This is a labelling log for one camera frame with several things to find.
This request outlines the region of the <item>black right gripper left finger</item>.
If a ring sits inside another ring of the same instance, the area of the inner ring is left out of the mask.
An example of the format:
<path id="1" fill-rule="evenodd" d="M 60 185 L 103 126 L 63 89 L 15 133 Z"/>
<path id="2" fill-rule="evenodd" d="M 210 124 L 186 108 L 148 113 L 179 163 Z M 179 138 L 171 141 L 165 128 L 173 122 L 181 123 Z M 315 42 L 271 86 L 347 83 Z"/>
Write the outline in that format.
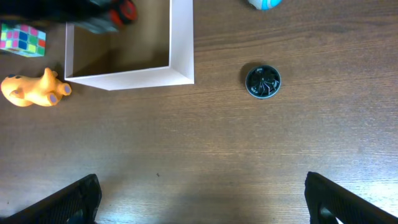
<path id="1" fill-rule="evenodd" d="M 1 220 L 1 223 L 95 224 L 102 191 L 98 177 L 89 174 L 43 200 Z"/>

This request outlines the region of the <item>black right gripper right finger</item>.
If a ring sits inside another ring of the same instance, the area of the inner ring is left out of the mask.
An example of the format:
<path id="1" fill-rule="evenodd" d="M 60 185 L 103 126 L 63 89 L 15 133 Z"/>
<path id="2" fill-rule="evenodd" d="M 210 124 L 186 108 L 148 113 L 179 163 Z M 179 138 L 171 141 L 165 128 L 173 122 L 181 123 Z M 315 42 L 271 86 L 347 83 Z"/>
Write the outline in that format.
<path id="1" fill-rule="evenodd" d="M 397 217 L 316 172 L 305 179 L 310 224 L 397 223 Z"/>

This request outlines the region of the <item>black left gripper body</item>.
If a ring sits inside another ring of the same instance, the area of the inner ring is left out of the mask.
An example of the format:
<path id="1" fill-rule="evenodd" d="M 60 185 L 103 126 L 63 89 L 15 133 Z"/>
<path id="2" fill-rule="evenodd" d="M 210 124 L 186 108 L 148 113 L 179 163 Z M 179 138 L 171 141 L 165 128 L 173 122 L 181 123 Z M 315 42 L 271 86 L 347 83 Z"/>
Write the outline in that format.
<path id="1" fill-rule="evenodd" d="M 114 1 L 1 0 L 1 21 L 84 21 L 112 10 L 114 5 Z"/>

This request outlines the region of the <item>colourful puzzle cube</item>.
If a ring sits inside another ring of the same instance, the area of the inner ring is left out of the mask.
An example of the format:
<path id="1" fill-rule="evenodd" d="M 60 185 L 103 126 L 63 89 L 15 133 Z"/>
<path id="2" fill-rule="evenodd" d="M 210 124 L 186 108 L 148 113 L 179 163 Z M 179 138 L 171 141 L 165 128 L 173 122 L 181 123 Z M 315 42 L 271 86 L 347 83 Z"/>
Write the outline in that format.
<path id="1" fill-rule="evenodd" d="M 1 50 L 23 57 L 43 57 L 45 46 L 45 32 L 28 25 L 1 24 Z"/>

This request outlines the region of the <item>red grey toy truck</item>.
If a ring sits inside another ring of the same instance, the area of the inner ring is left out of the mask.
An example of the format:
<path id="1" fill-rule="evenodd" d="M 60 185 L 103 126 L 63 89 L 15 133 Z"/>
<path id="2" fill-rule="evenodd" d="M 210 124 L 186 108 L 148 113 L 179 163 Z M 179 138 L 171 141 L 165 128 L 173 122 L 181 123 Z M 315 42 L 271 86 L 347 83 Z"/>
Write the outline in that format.
<path id="1" fill-rule="evenodd" d="M 137 8 L 132 0 L 89 0 L 88 2 L 94 6 L 108 6 L 105 12 L 96 17 L 73 23 L 94 34 L 118 32 L 137 19 Z"/>

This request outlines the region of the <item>orange rubber dinosaur toy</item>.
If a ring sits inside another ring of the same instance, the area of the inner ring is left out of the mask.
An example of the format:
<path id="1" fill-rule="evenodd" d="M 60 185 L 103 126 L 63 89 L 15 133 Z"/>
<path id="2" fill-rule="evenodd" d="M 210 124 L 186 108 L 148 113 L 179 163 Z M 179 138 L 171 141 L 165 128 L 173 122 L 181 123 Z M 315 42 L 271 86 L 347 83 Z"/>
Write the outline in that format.
<path id="1" fill-rule="evenodd" d="M 55 106 L 72 93 L 71 86 L 57 76 L 58 73 L 50 68 L 46 68 L 39 78 L 11 74 L 1 82 L 1 92 L 16 106 Z"/>

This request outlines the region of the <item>white cardboard box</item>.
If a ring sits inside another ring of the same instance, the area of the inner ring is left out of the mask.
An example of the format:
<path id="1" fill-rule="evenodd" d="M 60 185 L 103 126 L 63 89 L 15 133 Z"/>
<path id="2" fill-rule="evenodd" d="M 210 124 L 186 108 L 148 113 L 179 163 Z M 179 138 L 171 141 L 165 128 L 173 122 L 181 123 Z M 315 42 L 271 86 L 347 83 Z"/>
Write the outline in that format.
<path id="1" fill-rule="evenodd" d="M 121 17 L 133 21 L 67 24 L 66 80 L 104 90 L 194 83 L 192 1 L 127 1 Z"/>

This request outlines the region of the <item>black round spinner toy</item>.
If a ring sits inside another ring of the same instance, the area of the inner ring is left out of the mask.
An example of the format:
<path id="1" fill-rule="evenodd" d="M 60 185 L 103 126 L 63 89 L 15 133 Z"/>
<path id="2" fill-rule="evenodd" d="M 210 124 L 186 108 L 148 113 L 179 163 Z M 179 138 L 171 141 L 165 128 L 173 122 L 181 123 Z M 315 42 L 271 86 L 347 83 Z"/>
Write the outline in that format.
<path id="1" fill-rule="evenodd" d="M 248 93 L 257 99 L 268 99 L 278 93 L 282 86 L 279 71 L 270 65 L 252 68 L 245 79 Z"/>

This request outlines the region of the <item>blue round ball toy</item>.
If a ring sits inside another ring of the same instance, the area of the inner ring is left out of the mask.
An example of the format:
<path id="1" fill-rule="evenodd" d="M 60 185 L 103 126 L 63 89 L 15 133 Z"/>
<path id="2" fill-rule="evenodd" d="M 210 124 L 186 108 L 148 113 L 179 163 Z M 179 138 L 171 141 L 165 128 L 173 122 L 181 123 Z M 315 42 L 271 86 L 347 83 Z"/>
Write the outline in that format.
<path id="1" fill-rule="evenodd" d="M 248 0 L 257 10 L 266 11 L 278 6 L 282 0 Z"/>

